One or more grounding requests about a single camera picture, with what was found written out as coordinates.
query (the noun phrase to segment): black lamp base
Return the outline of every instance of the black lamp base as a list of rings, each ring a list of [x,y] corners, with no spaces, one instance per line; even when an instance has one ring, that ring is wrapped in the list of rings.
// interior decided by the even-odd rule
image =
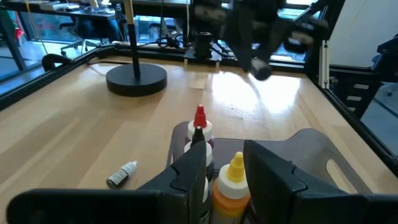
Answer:
[[[106,74],[108,90],[121,96],[147,96],[163,90],[167,85],[164,68],[140,63],[141,78],[136,80],[132,64],[120,65]]]

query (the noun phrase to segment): orange bottle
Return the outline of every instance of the orange bottle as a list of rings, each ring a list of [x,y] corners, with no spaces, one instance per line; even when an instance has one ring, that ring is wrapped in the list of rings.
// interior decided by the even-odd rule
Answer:
[[[238,224],[241,222],[250,201],[242,152],[237,152],[231,163],[220,169],[211,194],[213,197],[212,223]]]

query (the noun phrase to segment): wooden table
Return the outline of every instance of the wooden table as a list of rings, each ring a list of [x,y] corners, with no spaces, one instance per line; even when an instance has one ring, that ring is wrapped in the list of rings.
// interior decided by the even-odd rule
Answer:
[[[133,160],[139,165],[126,188],[136,189],[165,168],[173,128],[193,119],[198,104],[220,138],[278,141],[315,128],[373,192],[398,193],[397,178],[306,76],[275,73],[259,82],[237,68],[145,61],[168,71],[165,91],[116,96],[104,81],[115,65],[84,65],[0,112],[0,223],[20,192],[106,189],[105,180]]]

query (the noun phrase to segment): small tube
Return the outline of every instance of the small tube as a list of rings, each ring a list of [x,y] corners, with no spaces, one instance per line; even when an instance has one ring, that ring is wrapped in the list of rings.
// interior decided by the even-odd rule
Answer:
[[[106,180],[106,185],[111,189],[120,188],[136,171],[138,161],[128,162]]]

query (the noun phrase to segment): white wall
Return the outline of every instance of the white wall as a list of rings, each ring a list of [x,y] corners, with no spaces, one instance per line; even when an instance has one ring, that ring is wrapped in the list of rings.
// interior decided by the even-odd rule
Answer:
[[[368,67],[378,45],[398,33],[398,0],[368,0],[360,11],[364,2],[346,0],[330,39],[332,65]]]

